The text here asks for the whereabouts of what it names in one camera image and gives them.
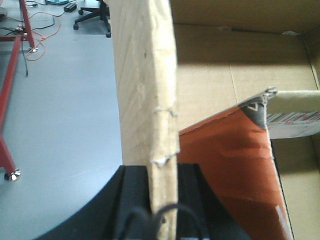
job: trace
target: cardboard wall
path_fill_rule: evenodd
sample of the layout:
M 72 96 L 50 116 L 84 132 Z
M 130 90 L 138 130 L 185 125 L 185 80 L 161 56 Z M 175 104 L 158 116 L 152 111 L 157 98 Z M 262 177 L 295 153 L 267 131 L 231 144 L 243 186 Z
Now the cardboard wall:
M 279 91 L 267 106 L 268 114 L 320 111 L 319 90 Z
M 178 127 L 184 129 L 268 86 L 317 90 L 304 42 L 297 36 L 174 25 Z
M 317 0 L 170 0 L 175 24 L 305 34 L 320 23 Z
M 312 139 L 272 142 L 295 240 L 318 240 L 320 172 Z

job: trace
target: gray floor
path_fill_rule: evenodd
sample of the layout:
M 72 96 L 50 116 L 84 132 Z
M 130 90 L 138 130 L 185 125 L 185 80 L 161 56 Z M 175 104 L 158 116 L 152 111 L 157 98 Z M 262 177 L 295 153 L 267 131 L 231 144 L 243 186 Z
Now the gray floor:
M 98 6 L 95 0 L 77 4 Z M 4 0 L 2 7 L 20 18 L 17 0 Z M 28 10 L 29 15 L 58 15 L 63 7 Z M 3 134 L 22 177 L 14 183 L 0 177 L 0 240 L 30 240 L 55 227 L 93 198 L 121 164 L 112 40 L 99 19 L 73 30 L 77 17 L 76 11 L 60 17 L 58 34 L 43 42 L 44 56 L 27 63 L 29 77 L 19 55 Z M 31 20 L 33 28 L 43 27 L 52 17 L 39 14 Z M 56 21 L 38 32 L 49 35 L 57 26 Z M 0 81 L 11 47 L 0 42 Z

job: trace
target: red metal table leg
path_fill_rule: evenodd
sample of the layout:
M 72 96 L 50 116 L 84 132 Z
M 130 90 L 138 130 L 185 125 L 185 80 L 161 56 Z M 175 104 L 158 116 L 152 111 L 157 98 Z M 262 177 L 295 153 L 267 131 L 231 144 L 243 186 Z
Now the red metal table leg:
M 20 4 L 20 9 L 22 12 L 24 27 L 25 27 L 25 31 L 26 31 L 25 39 L 29 42 L 30 47 L 34 48 L 35 41 L 34 41 L 34 37 L 32 34 L 31 26 L 30 26 L 30 21 L 29 21 L 29 16 L 28 16 L 28 11 L 27 11 L 25 0 L 19 0 L 19 4 Z
M 9 181 L 16 181 L 20 177 L 19 170 L 16 169 L 16 166 L 12 160 L 8 147 L 6 145 L 5 139 L 2 135 L 2 129 L 5 121 L 6 111 L 8 107 L 8 102 L 10 98 L 14 73 L 16 69 L 16 64 L 18 60 L 19 50 L 21 46 L 22 37 L 0 37 L 1 41 L 12 41 L 13 48 L 11 52 L 10 61 L 7 67 L 7 71 L 5 74 L 4 82 L 2 85 L 2 90 L 0 94 L 0 167 L 4 167 L 5 169 L 5 177 Z

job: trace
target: office chair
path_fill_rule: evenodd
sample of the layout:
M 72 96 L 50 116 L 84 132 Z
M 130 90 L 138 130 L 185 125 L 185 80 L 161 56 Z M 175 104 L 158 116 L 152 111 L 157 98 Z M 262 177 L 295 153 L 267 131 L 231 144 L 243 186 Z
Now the office chair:
M 100 20 L 104 21 L 104 24 L 106 26 L 107 32 L 106 32 L 106 37 L 111 38 L 111 26 L 109 23 L 110 20 L 110 10 L 109 6 L 103 1 L 103 0 L 98 0 L 100 2 L 100 7 L 81 7 L 78 13 L 80 15 L 84 14 L 84 11 L 91 12 L 85 16 L 79 17 L 77 20 L 74 21 L 73 29 L 78 30 L 79 25 L 78 23 L 83 22 L 88 19 L 92 19 L 94 17 L 100 16 Z

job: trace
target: black wire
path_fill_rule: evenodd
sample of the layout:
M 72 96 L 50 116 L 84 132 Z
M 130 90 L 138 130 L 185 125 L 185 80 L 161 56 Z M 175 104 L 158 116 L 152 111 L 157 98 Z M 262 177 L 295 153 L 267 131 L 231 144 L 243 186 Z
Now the black wire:
M 149 226 L 149 233 L 148 233 L 148 238 L 152 239 L 152 240 L 157 240 L 158 239 L 158 232 L 160 230 L 161 227 L 161 222 L 163 219 L 163 215 L 173 209 L 177 209 L 180 211 L 183 211 L 185 213 L 187 213 L 192 221 L 193 224 L 196 227 L 197 230 L 197 235 L 198 235 L 198 239 L 199 240 L 203 240 L 204 239 L 204 230 L 202 228 L 201 222 L 199 220 L 199 217 L 197 216 L 197 214 L 188 206 L 181 204 L 181 203 L 173 203 L 173 204 L 168 204 L 164 207 L 162 207 L 152 218 L 152 221 L 150 223 Z
M 145 234 L 145 228 L 148 226 L 148 223 L 150 222 L 151 216 L 149 212 L 147 212 L 144 208 L 140 206 L 135 206 L 132 208 L 131 212 L 129 215 L 126 217 L 124 225 L 119 233 L 119 236 L 116 238 L 117 240 L 124 240 L 126 235 L 129 232 L 129 228 L 135 218 L 139 218 L 141 222 L 141 233 L 142 233 L 142 238 L 141 240 L 144 240 L 145 237 L 143 234 Z
M 24 16 L 22 14 L 22 11 L 21 11 L 21 5 L 19 3 L 19 10 L 20 10 L 20 18 L 21 18 L 21 21 L 24 22 L 25 19 L 24 19 Z M 23 41 L 23 38 L 22 38 L 22 42 L 21 42 L 21 50 L 22 50 L 22 55 L 23 55 L 23 59 L 24 59 L 24 66 L 25 66 L 25 77 L 27 78 L 29 76 L 29 71 L 28 71 L 28 64 L 27 64 L 27 59 L 26 59 L 26 56 L 25 56 L 25 53 L 24 53 L 24 41 Z
M 16 19 L 16 18 L 11 17 L 11 16 L 5 16 L 4 18 L 5 18 L 5 19 L 12 19 L 12 20 L 15 20 L 15 21 L 17 21 L 17 22 L 23 22 L 22 20 Z
M 36 4 L 40 4 L 40 5 L 42 5 L 42 6 L 48 5 L 48 4 L 46 4 L 46 3 L 43 4 L 43 3 L 41 3 L 41 2 L 32 1 L 32 0 L 25 1 L 25 3 L 36 3 Z
M 60 15 L 53 15 L 53 16 L 56 16 L 56 17 L 61 17 L 63 14 L 65 14 L 66 12 L 63 11 L 63 13 L 61 13 Z
M 10 34 L 12 34 L 12 33 L 14 33 L 16 30 L 11 30 L 10 32 L 8 32 L 5 36 L 8 36 L 8 35 L 10 35 Z
M 48 26 L 43 26 L 43 27 L 36 27 L 36 28 L 34 28 L 34 29 L 32 29 L 32 31 L 33 30 L 37 30 L 37 29 L 46 29 L 46 28 L 50 28 L 50 27 L 52 27 L 53 25 L 55 25 L 55 17 L 54 16 L 52 16 L 52 24 L 50 24 L 50 25 L 48 25 Z
M 4 27 L 4 26 L 0 26 L 0 29 L 7 30 L 7 31 L 15 31 L 14 28 Z
M 22 51 L 22 56 L 23 56 L 23 59 L 24 59 L 25 76 L 28 77 L 29 76 L 29 71 L 28 71 L 28 64 L 27 64 L 27 59 L 26 59 L 26 55 L 25 55 L 25 50 L 24 50 L 24 41 L 21 42 L 21 51 Z

